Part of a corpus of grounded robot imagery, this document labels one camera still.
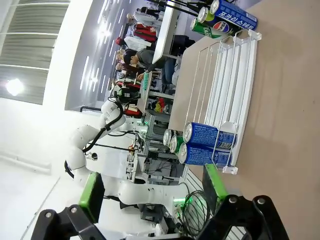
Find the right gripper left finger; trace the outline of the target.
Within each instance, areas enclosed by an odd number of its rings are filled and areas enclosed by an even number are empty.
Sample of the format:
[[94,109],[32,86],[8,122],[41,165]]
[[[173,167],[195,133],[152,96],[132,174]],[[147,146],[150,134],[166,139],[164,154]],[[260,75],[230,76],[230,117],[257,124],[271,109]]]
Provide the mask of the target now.
[[40,212],[31,236],[32,240],[104,240],[96,227],[104,200],[104,183],[101,174],[90,173],[80,200],[57,213],[53,209]]

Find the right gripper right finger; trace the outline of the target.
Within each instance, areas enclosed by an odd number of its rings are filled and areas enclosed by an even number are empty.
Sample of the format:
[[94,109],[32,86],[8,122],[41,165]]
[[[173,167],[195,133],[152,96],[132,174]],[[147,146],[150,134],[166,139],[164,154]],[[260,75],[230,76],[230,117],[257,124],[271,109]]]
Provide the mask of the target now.
[[247,200],[228,193],[216,166],[203,166],[202,186],[213,217],[198,240],[225,240],[233,227],[242,227],[247,240],[284,240],[285,227],[272,199],[267,195]]

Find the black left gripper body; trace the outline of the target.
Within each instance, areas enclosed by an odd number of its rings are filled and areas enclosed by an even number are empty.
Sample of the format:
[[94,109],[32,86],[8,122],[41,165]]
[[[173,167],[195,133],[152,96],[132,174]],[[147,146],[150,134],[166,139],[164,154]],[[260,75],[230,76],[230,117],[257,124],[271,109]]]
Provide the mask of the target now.
[[134,86],[116,85],[113,90],[113,96],[119,100],[135,100],[139,98],[139,89]]

